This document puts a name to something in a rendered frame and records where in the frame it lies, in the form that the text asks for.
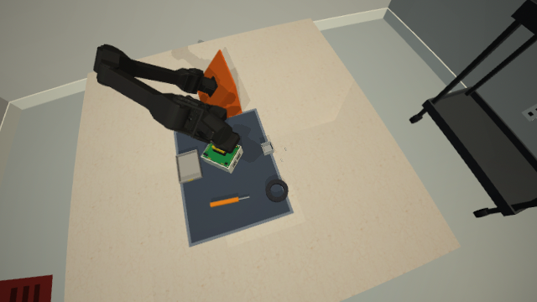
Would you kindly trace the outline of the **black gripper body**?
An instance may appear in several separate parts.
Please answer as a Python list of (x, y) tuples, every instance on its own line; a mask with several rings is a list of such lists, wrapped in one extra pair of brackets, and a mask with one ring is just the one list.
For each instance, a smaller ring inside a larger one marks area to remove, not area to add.
[[(189, 124), (189, 120), (187, 119), (186, 122), (185, 122), (185, 125), (184, 127), (187, 128), (188, 127), (188, 124)], [(196, 134), (195, 136), (197, 137), (200, 137), (200, 138), (203, 138), (205, 140), (207, 140), (208, 142), (210, 142), (211, 140), (201, 131), (196, 131)], [(238, 142), (240, 140), (240, 137), (239, 137), (239, 134), (238, 133), (235, 133), (235, 132), (232, 132), (232, 135), (230, 136), (230, 138), (223, 144), (219, 145), (219, 149), (221, 149), (222, 151), (224, 152), (227, 152), (229, 154), (231, 154), (233, 152), (233, 150), (236, 148)]]

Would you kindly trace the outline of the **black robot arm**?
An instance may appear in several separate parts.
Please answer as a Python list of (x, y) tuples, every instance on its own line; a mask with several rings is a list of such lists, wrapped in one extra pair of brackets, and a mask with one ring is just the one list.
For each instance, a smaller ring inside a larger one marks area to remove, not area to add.
[[(148, 109), (154, 120), (166, 129), (190, 136), (203, 132), (214, 144), (225, 143), (232, 135), (232, 127), (226, 122), (227, 109), (209, 105), (181, 94), (161, 93), (137, 78), (177, 85), (182, 91), (197, 94), (202, 91), (213, 95), (218, 87), (214, 76), (204, 77), (196, 68), (171, 70), (143, 63), (129, 57), (119, 48), (104, 44), (97, 47), (93, 66), (99, 84), (110, 86), (129, 99)], [(185, 128), (186, 120), (189, 120)]]

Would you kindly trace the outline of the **dark grey work mat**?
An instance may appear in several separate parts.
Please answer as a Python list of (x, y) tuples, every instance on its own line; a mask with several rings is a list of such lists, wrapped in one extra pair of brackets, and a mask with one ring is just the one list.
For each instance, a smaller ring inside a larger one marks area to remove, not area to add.
[[(242, 156), (232, 173), (208, 164), (201, 155), (208, 143), (174, 131), (176, 155), (198, 151), (203, 178), (180, 184), (189, 246), (209, 242), (294, 213), (287, 196), (273, 202), (266, 195), (271, 180), (282, 180), (273, 154), (265, 155), (268, 142), (257, 108), (224, 122), (239, 134)], [(211, 202), (246, 199), (211, 207)]]

